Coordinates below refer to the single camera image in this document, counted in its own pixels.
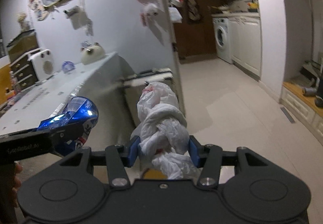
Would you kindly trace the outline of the person's left hand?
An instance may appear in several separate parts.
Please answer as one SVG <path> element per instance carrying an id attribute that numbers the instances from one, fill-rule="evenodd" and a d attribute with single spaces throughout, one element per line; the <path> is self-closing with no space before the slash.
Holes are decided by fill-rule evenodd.
<path id="1" fill-rule="evenodd" d="M 18 178 L 18 174 L 20 174 L 22 170 L 23 170 L 22 165 L 19 162 L 15 162 L 14 184 L 12 188 L 14 208 L 18 207 L 17 193 L 18 193 L 18 189 L 21 186 L 21 180 Z"/>

